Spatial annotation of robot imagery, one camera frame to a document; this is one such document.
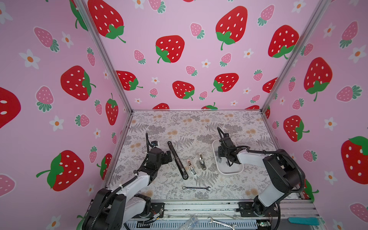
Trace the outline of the beige mini stapler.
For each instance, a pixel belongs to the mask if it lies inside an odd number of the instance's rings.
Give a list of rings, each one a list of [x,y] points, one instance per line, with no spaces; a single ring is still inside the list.
[[[206,168],[204,157],[203,157],[202,154],[199,155],[199,162],[200,162],[200,166],[201,166],[202,170],[205,171],[207,168]]]

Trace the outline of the black stapler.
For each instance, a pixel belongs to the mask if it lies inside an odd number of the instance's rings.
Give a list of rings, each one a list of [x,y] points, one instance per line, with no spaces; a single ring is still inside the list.
[[[180,174],[181,174],[182,178],[183,178],[184,180],[187,180],[187,179],[189,178],[188,173],[186,172],[184,165],[182,164],[182,162],[181,162],[181,160],[180,160],[179,156],[177,155],[177,153],[176,153],[176,151],[175,151],[175,149],[174,149],[174,147],[173,147],[172,142],[171,142],[171,141],[169,141],[169,142],[167,142],[167,144],[168,144],[168,147],[169,147],[169,149],[170,149],[171,153],[173,154],[173,157],[174,157],[175,163],[176,163],[176,165],[177,165],[177,167],[178,167],[178,169],[179,169],[179,172],[180,172]]]

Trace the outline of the pink mini stapler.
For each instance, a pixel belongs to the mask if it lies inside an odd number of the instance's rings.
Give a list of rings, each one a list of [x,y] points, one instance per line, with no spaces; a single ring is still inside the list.
[[[196,170],[195,170],[192,162],[190,160],[187,160],[187,164],[188,164],[189,170],[192,173],[192,175],[197,176]]]

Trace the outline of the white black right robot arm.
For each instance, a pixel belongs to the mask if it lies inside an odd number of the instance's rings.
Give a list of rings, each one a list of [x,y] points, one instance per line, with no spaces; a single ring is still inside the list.
[[[270,184],[253,200],[251,210],[255,215],[265,216],[284,198],[305,188],[305,173],[285,150],[253,150],[236,146],[227,133],[219,131],[219,136],[212,149],[220,173],[238,174],[245,164],[263,167],[268,173]]]

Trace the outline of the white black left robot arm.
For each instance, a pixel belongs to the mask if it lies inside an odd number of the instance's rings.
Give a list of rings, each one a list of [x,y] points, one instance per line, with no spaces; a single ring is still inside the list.
[[[98,191],[85,215],[83,230],[119,230],[132,217],[150,213],[151,198],[138,192],[154,181],[162,165],[173,159],[170,151],[158,148],[157,141],[150,142],[148,134],[146,148],[147,155],[133,178],[115,190]]]

